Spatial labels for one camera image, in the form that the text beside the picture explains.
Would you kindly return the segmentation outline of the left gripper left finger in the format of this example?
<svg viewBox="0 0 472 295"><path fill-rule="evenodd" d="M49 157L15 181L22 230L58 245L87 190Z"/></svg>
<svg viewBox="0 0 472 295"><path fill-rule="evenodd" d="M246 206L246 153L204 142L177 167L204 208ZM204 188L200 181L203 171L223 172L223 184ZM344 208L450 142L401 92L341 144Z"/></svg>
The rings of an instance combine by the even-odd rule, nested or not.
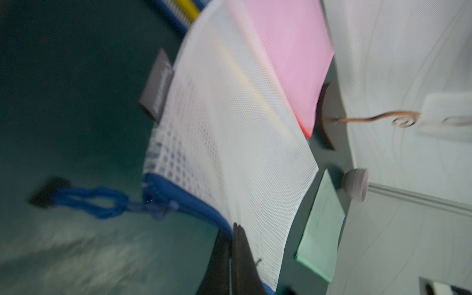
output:
<svg viewBox="0 0 472 295"><path fill-rule="evenodd" d="M196 295L230 294L231 241L219 230L208 267Z"/></svg>

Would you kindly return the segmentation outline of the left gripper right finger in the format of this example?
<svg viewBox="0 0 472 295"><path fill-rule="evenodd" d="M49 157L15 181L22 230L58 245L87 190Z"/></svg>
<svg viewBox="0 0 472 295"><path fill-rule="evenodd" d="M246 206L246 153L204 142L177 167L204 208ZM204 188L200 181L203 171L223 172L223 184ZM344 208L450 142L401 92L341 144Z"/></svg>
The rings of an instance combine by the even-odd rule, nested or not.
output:
<svg viewBox="0 0 472 295"><path fill-rule="evenodd" d="M241 225L234 223L232 240L231 284L233 295L266 295L259 278L250 245Z"/></svg>

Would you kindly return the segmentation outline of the green mesh document bag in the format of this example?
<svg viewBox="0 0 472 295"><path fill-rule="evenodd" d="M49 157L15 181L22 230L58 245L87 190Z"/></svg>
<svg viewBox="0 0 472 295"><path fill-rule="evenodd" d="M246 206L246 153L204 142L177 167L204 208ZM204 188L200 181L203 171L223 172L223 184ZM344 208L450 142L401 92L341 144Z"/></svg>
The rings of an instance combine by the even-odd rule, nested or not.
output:
<svg viewBox="0 0 472 295"><path fill-rule="evenodd" d="M295 259L324 281L334 277L345 213L331 176L323 172Z"/></svg>

